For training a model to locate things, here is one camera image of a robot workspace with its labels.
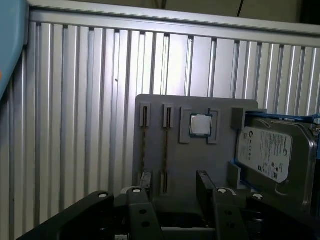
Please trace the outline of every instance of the white label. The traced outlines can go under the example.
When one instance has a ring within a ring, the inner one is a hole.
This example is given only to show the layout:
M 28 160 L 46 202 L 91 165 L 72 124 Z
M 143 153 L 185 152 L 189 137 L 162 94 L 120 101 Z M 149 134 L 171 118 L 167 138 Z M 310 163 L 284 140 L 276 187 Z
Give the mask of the white label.
M 288 178 L 292 137 L 245 127 L 238 137 L 237 160 L 268 178 L 282 183 Z

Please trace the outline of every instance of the corrugated metal wall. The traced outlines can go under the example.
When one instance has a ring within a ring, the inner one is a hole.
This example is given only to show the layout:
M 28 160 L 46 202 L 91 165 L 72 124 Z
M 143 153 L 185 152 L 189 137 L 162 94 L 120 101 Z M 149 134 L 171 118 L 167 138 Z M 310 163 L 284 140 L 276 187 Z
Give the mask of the corrugated metal wall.
M 131 185 L 139 94 L 319 112 L 320 44 L 312 36 L 59 14 L 31 13 L 28 46 L 1 101 L 1 240 L 93 191 Z

